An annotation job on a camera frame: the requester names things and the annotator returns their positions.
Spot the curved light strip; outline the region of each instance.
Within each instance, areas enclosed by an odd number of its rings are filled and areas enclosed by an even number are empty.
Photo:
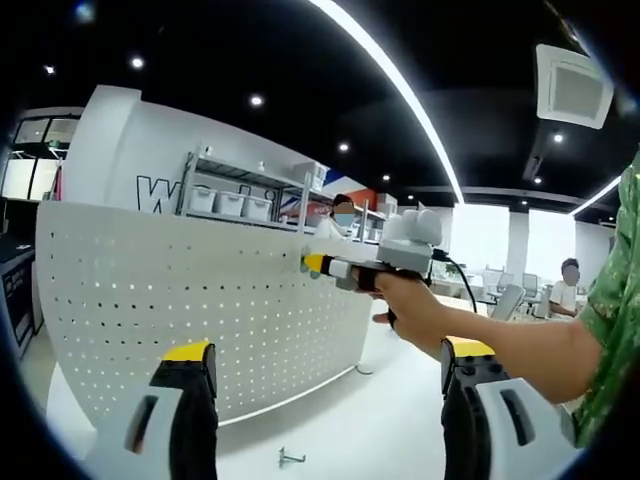
[[[447,173],[447,177],[449,177],[449,182],[451,182],[451,187],[458,198],[459,203],[464,203],[464,198],[462,196],[462,190],[460,190],[460,185],[458,184],[458,179],[456,178],[456,174],[453,171],[453,166],[451,165],[451,161],[449,160],[449,156],[444,149],[444,145],[438,137],[438,133],[436,129],[433,127],[431,120],[427,116],[427,113],[422,108],[418,97],[413,93],[411,87],[404,79],[400,71],[393,64],[391,59],[384,53],[384,50],[380,48],[380,46],[376,43],[376,41],[371,38],[371,36],[362,28],[358,22],[356,22],[351,15],[349,15],[346,11],[344,11],[340,6],[338,6],[332,0],[308,0],[310,3],[314,4],[320,10],[322,10],[325,14],[327,14],[331,19],[336,22],[340,27],[342,27],[351,37],[360,44],[362,48],[364,48],[367,53],[371,56],[371,58],[378,64],[378,66],[382,69],[382,71],[387,75],[389,80],[395,85],[402,95],[402,98],[407,102],[409,108],[413,111],[413,114],[422,125],[425,133],[429,137],[433,148],[436,150],[438,154],[438,158],[440,159],[440,163],[444,167],[445,172]]]
[[[596,193],[593,197],[591,197],[589,200],[584,202],[582,205],[580,205],[575,210],[569,212],[569,215],[575,216],[578,213],[580,213],[582,210],[587,208],[589,205],[593,205],[594,203],[596,203],[598,200],[600,200],[602,197],[604,197],[607,193],[609,193],[611,190],[616,188],[616,186],[620,183],[620,179],[621,178],[622,178],[622,176],[618,176],[618,177],[614,178],[613,180],[611,180],[611,182],[609,182],[606,187],[604,187],[602,190],[600,190],[598,193]]]

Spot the ceiling vent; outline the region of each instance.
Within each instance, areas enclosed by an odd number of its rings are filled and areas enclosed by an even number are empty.
[[[602,128],[613,84],[589,57],[538,45],[538,117]]]

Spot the ceiling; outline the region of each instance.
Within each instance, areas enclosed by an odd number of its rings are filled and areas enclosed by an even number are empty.
[[[536,117],[535,46],[579,48],[542,2],[338,3],[416,92],[466,201],[568,212],[631,162],[640,129],[615,105],[602,130]],[[391,82],[307,0],[86,4],[95,15],[84,23],[70,7],[43,12],[41,43],[22,60],[34,78],[23,106],[81,106],[99,83],[140,88],[146,101],[264,136],[401,203],[413,195],[453,205],[433,147]],[[133,55],[143,69],[131,68]],[[262,108],[249,106],[253,93],[265,98]],[[608,219],[615,193],[599,206],[580,219]]]

